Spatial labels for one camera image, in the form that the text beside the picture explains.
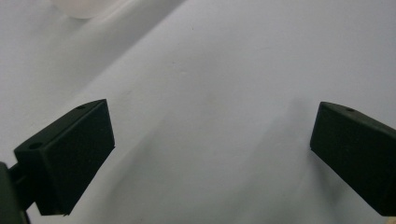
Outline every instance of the white table surface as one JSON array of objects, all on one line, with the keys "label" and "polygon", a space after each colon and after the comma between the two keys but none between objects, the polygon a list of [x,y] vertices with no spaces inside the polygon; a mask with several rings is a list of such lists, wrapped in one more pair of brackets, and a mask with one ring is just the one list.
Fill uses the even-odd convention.
[{"label": "white table surface", "polygon": [[107,98],[116,148],[38,223],[385,223],[309,150],[318,104],[396,127],[394,0],[0,1],[0,161]]}]

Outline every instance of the white surface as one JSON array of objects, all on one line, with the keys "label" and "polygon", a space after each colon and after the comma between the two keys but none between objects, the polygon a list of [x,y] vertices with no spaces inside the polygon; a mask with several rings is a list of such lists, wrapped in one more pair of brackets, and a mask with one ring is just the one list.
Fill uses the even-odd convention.
[{"label": "white surface", "polygon": [[116,149],[69,217],[385,223],[309,151],[318,103],[396,127],[396,2],[140,0],[90,21],[0,3],[0,158],[107,98]]}]

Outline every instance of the screw hole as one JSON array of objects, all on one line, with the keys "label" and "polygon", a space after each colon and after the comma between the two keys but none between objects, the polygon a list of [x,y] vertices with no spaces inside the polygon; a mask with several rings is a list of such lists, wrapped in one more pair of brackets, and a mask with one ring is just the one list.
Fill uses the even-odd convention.
[{"label": "screw hole", "polygon": [[42,143],[33,143],[32,145],[29,146],[30,149],[36,149],[38,147],[41,147],[43,144]]}]

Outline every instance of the white object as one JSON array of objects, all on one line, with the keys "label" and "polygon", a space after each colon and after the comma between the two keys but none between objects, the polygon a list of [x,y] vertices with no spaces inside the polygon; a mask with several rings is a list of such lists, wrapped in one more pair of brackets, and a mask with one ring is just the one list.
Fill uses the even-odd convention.
[{"label": "white object", "polygon": [[105,12],[120,0],[52,0],[67,15],[88,19]]}]

